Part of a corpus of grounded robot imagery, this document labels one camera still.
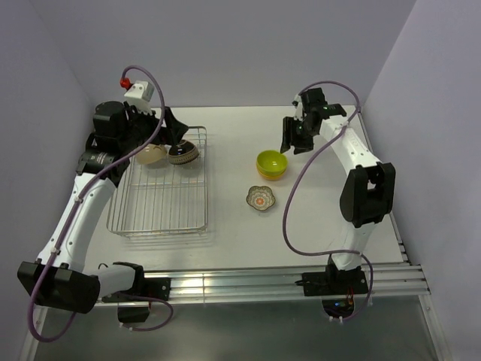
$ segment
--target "robotic arm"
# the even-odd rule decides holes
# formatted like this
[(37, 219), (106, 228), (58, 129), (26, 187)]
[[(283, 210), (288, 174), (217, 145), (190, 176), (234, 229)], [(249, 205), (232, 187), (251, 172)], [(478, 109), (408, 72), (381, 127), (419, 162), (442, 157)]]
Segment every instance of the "robotic arm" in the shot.
[[(37, 305), (61, 308), (85, 314), (103, 296), (124, 291), (142, 296), (144, 270), (141, 265), (115, 262), (93, 275), (85, 275), (86, 252), (101, 213), (118, 187), (129, 161), (112, 168), (89, 190), (83, 198), (77, 214), (57, 250), (55, 243), (67, 223), (68, 215), (81, 190), (108, 165), (129, 154), (154, 133), (159, 119), (151, 111), (149, 101), (153, 86), (138, 81), (126, 86), (126, 101), (104, 102), (95, 108), (93, 124), (95, 131), (89, 136), (86, 150), (80, 157), (74, 188), (64, 214), (45, 248), (35, 262), (22, 262), (17, 277), (31, 295), (40, 274), (52, 252), (56, 253), (53, 264), (41, 283)], [(176, 145), (186, 133), (188, 126), (182, 124), (165, 109), (165, 124), (153, 139), (154, 144)]]
[[(313, 137), (321, 135), (330, 141), (347, 126), (343, 137), (332, 144), (347, 179), (340, 196), (340, 212), (345, 219), (341, 231), (342, 249), (364, 252), (376, 225), (392, 210), (395, 169), (391, 163), (382, 163), (357, 136), (354, 129), (341, 117), (346, 111), (339, 104), (329, 105), (321, 88), (309, 89), (295, 97), (294, 117), (283, 119), (281, 153), (291, 146), (294, 154), (313, 150)], [(306, 296), (345, 294), (350, 288), (355, 293), (368, 291), (361, 271), (361, 257), (354, 253), (330, 255), (322, 281), (324, 291)]]

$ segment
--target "white wall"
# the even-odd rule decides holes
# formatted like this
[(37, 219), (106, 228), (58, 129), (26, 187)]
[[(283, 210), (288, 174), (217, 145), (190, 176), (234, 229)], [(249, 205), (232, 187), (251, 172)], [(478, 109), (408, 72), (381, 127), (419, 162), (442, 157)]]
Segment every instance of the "white wall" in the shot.
[(364, 109), (395, 215), (458, 359), (481, 343), (481, 2), (418, 0)]
[(31, 0), (95, 102), (119, 98), (112, 84), (139, 63), (181, 106), (288, 105), (328, 78), (365, 100), (414, 2)]
[(27, 0), (0, 2), (0, 354), (17, 359), (28, 294), (17, 280), (67, 202), (92, 106)]

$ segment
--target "white table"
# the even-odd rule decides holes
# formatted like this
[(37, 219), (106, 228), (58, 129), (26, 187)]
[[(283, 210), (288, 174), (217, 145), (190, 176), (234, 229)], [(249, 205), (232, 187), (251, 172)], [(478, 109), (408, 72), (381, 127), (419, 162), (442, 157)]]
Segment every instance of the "white table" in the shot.
[[(346, 107), (352, 112), (354, 107)], [(177, 108), (174, 115), (190, 126), (207, 128), (209, 225), (202, 235), (161, 236), (156, 240), (127, 239), (107, 231), (107, 209), (94, 232), (86, 258), (86, 271), (100, 262), (133, 262), (146, 270), (208, 270), (223, 268), (325, 265), (327, 256), (304, 257), (290, 251), (282, 236), (282, 216), (292, 185), (313, 152), (286, 155), (289, 167), (283, 179), (270, 182), (256, 171), (256, 157), (279, 149), (282, 120), (293, 107)], [(365, 139), (359, 119), (353, 128)], [(316, 148), (324, 144), (318, 136)], [(326, 150), (304, 176), (291, 205), (288, 233), (300, 250), (340, 247), (342, 222), (339, 197), (346, 179), (332, 150)], [(277, 203), (259, 213), (246, 203), (252, 185), (268, 185)], [(389, 217), (369, 240), (366, 256), (373, 263), (403, 262)]]

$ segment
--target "scalloped dish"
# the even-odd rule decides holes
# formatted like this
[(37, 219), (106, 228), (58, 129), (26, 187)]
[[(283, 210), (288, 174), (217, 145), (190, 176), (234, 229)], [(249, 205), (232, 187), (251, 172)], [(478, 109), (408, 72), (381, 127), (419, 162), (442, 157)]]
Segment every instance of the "scalloped dish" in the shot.
[(252, 186), (247, 194), (246, 202), (257, 211), (266, 211), (276, 203), (272, 189), (267, 186)]

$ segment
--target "dish rack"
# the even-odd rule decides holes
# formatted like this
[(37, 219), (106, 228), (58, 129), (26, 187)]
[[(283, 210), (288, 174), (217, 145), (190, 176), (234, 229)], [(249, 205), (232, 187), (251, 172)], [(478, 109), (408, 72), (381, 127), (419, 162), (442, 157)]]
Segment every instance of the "dish rack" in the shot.
[(135, 157), (110, 201), (107, 229), (124, 237), (203, 232), (207, 228), (207, 130), (189, 127), (183, 137), (199, 151), (184, 165), (167, 159), (149, 165)]

